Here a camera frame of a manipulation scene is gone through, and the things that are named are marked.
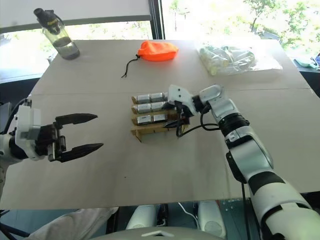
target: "black cord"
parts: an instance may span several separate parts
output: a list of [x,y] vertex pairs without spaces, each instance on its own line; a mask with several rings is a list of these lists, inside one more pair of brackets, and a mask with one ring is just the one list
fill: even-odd
[[200,115],[200,124],[201,124],[201,127],[206,130],[206,131],[216,131],[216,130],[219,130],[219,128],[207,128],[206,124],[204,124],[204,114],[206,114],[207,112],[209,112],[209,106],[208,105],[205,105],[205,107],[202,109],[201,111],[201,115]]
[[131,63],[132,61],[137,61],[137,60],[140,58],[140,56],[139,56],[138,54],[136,54],[135,56],[136,56],[136,59],[132,59],[132,60],[128,61],[128,63],[126,64],[126,66],[125,66],[125,73],[122,75],[121,78],[123,78],[123,77],[126,78],[126,77],[127,77],[129,63]]
[[5,124],[4,130],[1,132],[1,134],[6,134],[6,133],[8,132],[11,122],[12,122],[12,120],[14,119],[15,114],[18,112],[19,106],[20,106],[21,104],[23,104],[23,103],[25,102],[25,100],[26,100],[26,98],[22,99],[20,102],[18,102],[18,103],[14,106],[14,108],[13,108],[13,110],[11,111],[10,116],[9,116],[9,118],[8,118],[6,124]]
[[0,223],[0,231],[9,239],[9,240],[17,240],[11,233]]
[[[205,124],[204,124],[204,122],[203,122],[203,116],[204,116],[204,114],[206,114],[208,111],[209,111],[209,106],[206,105],[206,106],[203,108],[203,110],[201,111],[201,116],[200,116],[200,123],[201,123],[201,125],[195,126],[195,127],[191,128],[191,129],[189,129],[188,131],[181,132],[181,126],[180,126],[180,124],[181,124],[181,109],[179,109],[179,108],[177,107],[176,112],[177,112],[177,115],[178,115],[178,119],[177,119],[177,121],[176,121],[177,125],[176,125],[175,135],[176,135],[178,138],[181,138],[182,136],[190,133],[191,131],[196,130],[196,129],[201,128],[201,127],[202,127],[204,130],[206,130],[206,131],[217,131],[217,130],[220,130],[220,128],[217,127],[218,124],[216,124],[216,123],[205,123]],[[207,128],[206,126],[216,126],[216,127],[215,127],[215,128]]]
[[24,238],[27,238],[27,237],[30,236],[30,233],[22,231],[22,230],[19,230],[19,229],[16,229],[16,228],[14,228],[12,226],[8,226],[8,225],[3,224],[3,223],[0,223],[0,225],[1,225],[2,228],[5,228],[11,234],[14,234],[14,235],[17,235],[17,236],[20,236],[20,237],[24,237]]
[[[206,124],[204,124],[204,126],[217,126],[217,124],[215,124],[215,123],[206,123]],[[182,136],[190,133],[191,131],[196,130],[196,129],[201,128],[201,127],[203,127],[203,126],[202,125],[195,126],[195,127],[191,128],[191,129],[189,129],[188,131],[185,131],[185,132],[181,133],[180,135],[177,135],[177,137],[181,138]],[[220,128],[212,128],[212,129],[213,130],[211,130],[211,131],[220,130]]]
[[0,210],[0,217],[6,215],[10,210]]
[[243,202],[246,237],[248,240],[251,240],[250,230],[249,230],[249,219],[248,219],[248,213],[247,213],[247,204],[246,204],[245,185],[243,183],[241,183],[241,189],[242,189],[242,202]]

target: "silver battery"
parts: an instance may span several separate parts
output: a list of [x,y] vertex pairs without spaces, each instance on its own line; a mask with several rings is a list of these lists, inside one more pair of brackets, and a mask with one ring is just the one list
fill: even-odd
[[162,92],[150,94],[150,99],[152,103],[162,102],[164,100],[164,94]]
[[136,97],[138,104],[148,104],[150,103],[150,94],[139,95]]
[[151,103],[139,104],[137,105],[137,112],[139,114],[151,113],[152,107]]
[[163,100],[168,101],[168,93],[167,92],[163,93]]
[[151,103],[152,112],[162,111],[162,107],[165,103],[165,101]]
[[152,116],[151,115],[138,116],[136,118],[136,123],[138,125],[151,124],[152,123]]
[[157,115],[153,115],[153,122],[157,123],[157,122],[164,122],[167,120],[167,115],[166,114],[157,114]]

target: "white pants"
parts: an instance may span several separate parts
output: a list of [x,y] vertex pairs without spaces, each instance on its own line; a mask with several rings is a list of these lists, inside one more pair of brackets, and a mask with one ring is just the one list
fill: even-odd
[[79,209],[49,222],[26,240],[87,240],[118,207]]

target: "clear plastic bag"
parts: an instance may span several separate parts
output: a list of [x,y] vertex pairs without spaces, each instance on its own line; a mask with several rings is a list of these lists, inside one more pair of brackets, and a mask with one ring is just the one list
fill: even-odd
[[197,47],[197,51],[205,68],[212,76],[282,69],[281,65],[263,48],[202,43]]

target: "robotic arm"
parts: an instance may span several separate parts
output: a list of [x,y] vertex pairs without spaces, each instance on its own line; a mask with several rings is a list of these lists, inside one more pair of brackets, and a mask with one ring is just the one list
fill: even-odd
[[84,157],[99,149],[103,143],[86,144],[66,151],[66,138],[60,130],[66,124],[81,124],[97,118],[97,115],[75,113],[57,116],[55,122],[41,126],[39,109],[31,108],[31,100],[25,100],[15,115],[16,126],[10,133],[0,134],[0,198],[10,165],[23,159],[38,161],[48,156],[48,160],[62,163]]
[[320,239],[319,214],[274,172],[271,155],[223,87],[212,85],[193,96],[171,85],[168,102],[179,107],[185,117],[211,110],[229,149],[226,159],[232,174],[248,184],[264,240]]

